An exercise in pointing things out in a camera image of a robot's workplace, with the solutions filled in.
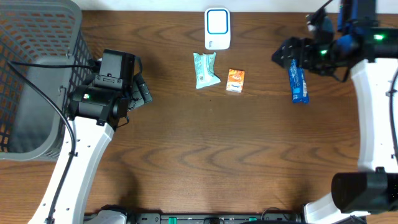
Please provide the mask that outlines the blue cookie package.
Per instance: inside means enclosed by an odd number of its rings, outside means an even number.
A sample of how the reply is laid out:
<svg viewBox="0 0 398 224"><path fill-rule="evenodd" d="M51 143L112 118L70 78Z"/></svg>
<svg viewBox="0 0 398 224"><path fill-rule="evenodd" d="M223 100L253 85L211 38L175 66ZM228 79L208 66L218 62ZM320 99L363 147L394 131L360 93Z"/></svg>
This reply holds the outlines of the blue cookie package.
<svg viewBox="0 0 398 224"><path fill-rule="evenodd" d="M297 60L292 60L289 72L289 83L292 92L293 103L309 104L307 83L305 81L304 69L298 66Z"/></svg>

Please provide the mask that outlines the teal wet wipes pack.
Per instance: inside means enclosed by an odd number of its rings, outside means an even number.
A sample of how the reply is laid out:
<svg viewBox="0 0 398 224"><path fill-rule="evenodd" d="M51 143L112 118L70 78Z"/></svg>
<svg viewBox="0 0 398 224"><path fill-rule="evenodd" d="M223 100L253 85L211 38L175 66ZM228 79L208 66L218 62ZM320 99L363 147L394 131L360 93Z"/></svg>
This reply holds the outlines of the teal wet wipes pack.
<svg viewBox="0 0 398 224"><path fill-rule="evenodd" d="M196 74L196 89L201 89L221 82L221 79L215 74L214 65L216 52L213 54L193 53Z"/></svg>

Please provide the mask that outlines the orange white snack bar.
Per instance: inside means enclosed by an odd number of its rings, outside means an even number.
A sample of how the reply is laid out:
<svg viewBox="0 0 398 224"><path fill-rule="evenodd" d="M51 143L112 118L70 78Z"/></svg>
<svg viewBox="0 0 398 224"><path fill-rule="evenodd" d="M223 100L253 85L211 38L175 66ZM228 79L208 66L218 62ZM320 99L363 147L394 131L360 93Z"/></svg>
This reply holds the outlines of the orange white snack bar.
<svg viewBox="0 0 398 224"><path fill-rule="evenodd" d="M244 70L229 69L226 90L241 93L244 85Z"/></svg>

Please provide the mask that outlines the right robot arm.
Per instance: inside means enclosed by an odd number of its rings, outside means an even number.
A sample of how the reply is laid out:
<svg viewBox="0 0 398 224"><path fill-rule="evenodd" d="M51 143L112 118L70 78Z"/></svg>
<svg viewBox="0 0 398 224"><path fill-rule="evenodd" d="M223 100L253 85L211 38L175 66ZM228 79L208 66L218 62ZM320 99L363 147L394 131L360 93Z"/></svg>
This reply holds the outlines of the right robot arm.
<svg viewBox="0 0 398 224"><path fill-rule="evenodd" d="M307 223L341 223L397 210L397 30L371 16L340 22L341 37L327 16L310 14L312 38L291 37L272 60L290 72L334 77L346 69L358 101L358 170L334 175L326 196L306 204Z"/></svg>

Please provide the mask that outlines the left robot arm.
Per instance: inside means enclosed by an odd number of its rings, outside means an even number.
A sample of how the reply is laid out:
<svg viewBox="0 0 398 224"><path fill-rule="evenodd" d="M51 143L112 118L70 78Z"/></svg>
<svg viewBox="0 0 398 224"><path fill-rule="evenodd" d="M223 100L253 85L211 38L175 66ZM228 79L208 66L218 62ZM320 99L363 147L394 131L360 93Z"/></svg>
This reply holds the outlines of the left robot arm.
<svg viewBox="0 0 398 224"><path fill-rule="evenodd" d="M102 155L119 121L152 100L140 57L106 49L91 73L69 94L65 136L44 197L31 223L83 223Z"/></svg>

